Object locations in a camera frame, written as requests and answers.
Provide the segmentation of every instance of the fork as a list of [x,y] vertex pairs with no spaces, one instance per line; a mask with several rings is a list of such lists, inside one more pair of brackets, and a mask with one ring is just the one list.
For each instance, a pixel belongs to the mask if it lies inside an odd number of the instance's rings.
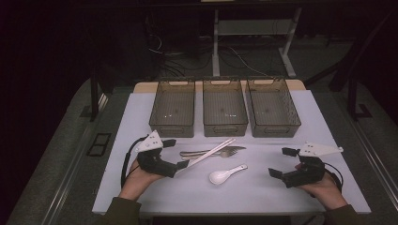
[[[222,157],[222,158],[229,158],[233,156],[234,154],[237,153],[237,150],[221,150],[220,152],[214,153],[212,156],[213,157]],[[190,160],[190,159],[197,159],[203,154],[195,154],[195,155],[189,155],[189,156],[181,156],[183,160]]]

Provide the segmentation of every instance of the brown translucent bin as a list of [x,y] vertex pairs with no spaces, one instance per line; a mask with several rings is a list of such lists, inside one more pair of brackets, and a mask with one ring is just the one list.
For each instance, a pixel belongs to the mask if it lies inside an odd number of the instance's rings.
[[149,125],[161,137],[193,137],[194,79],[167,78],[159,81]]
[[206,137],[245,135],[249,120],[239,78],[203,80],[203,121]]
[[246,100],[255,138],[290,138],[301,126],[283,78],[249,77]]

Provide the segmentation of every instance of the white table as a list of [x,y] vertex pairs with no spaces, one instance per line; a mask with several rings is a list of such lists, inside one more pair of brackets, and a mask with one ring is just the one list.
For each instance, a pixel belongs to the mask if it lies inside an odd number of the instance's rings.
[[[156,84],[137,85],[134,93],[130,95],[117,132],[93,207],[94,213],[104,214],[112,198],[118,195],[122,164],[131,144],[151,132],[148,121],[155,98]],[[194,137],[176,139],[175,147],[162,150],[163,160],[177,163],[181,160],[180,151],[211,149],[227,139],[204,136],[203,96],[200,84],[196,86],[198,88],[195,100]],[[166,177],[155,182],[139,200],[143,204],[142,216],[277,216],[324,211],[322,205],[304,191],[295,187],[286,188],[281,180],[272,178],[268,174],[268,168],[286,173],[295,170],[294,166],[299,164],[297,157],[284,156],[282,147],[300,148],[306,141],[336,146],[312,93],[299,90],[291,91],[291,95],[302,123],[294,138],[254,138],[248,125],[246,135],[237,137],[237,141],[233,143],[245,146],[247,149],[239,151],[230,158],[206,158],[177,173],[175,178]],[[131,161],[136,156],[134,154],[131,155]],[[333,154],[321,159],[337,167],[343,174],[343,194],[354,209],[358,213],[370,213],[370,208],[342,155]],[[234,174],[220,186],[215,186],[208,180],[211,172],[231,169],[243,163],[249,168]]]

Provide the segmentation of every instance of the spoon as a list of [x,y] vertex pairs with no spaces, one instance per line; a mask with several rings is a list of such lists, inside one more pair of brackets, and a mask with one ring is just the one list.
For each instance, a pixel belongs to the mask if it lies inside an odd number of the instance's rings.
[[229,171],[212,172],[208,178],[210,179],[211,183],[213,183],[214,185],[220,185],[224,183],[226,179],[228,179],[232,174],[246,169],[248,169],[248,166],[246,164],[242,164]]

